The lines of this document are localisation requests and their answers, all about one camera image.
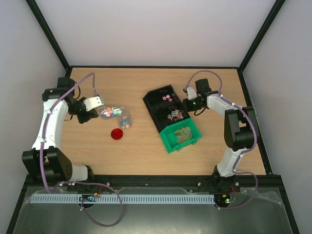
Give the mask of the black bin with star candies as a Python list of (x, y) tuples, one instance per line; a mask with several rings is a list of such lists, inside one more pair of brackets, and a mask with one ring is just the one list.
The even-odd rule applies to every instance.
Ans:
[(172, 85), (166, 85), (149, 91), (143, 97), (143, 102), (150, 112), (182, 103)]

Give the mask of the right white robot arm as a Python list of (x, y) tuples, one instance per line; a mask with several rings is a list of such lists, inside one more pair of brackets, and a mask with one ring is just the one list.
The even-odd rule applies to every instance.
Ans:
[(195, 86), (194, 89), (186, 85), (183, 89), (187, 94), (187, 98), (183, 100), (186, 111), (210, 109), (224, 117), (226, 149), (212, 174), (212, 186), (223, 191), (233, 183), (243, 156), (257, 145), (259, 133), (255, 110), (251, 106), (243, 107), (230, 101), (219, 90), (212, 91), (206, 78), (197, 80)]

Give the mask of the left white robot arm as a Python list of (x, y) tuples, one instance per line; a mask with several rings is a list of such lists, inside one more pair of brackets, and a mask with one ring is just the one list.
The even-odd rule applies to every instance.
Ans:
[(59, 181), (88, 181), (94, 175), (90, 166), (75, 165), (61, 151), (61, 136), (65, 117), (76, 116), (83, 124), (97, 118), (96, 109), (103, 99), (94, 92), (93, 97), (76, 99), (75, 89), (80, 85), (69, 77), (58, 78), (55, 88), (42, 94), (43, 116), (39, 133), (30, 151), (22, 153), (22, 162), (35, 184), (48, 186)]

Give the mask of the metal scoop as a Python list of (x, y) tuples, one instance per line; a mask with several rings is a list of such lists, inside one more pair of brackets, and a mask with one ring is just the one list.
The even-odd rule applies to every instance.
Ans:
[(111, 119), (120, 116), (123, 112), (123, 107), (102, 106), (98, 108), (97, 112), (102, 119)]

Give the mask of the green bin with gummies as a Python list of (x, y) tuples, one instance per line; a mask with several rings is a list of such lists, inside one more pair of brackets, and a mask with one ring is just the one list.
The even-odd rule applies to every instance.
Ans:
[(202, 137), (191, 118), (167, 126), (160, 132), (160, 137), (168, 153), (179, 151)]

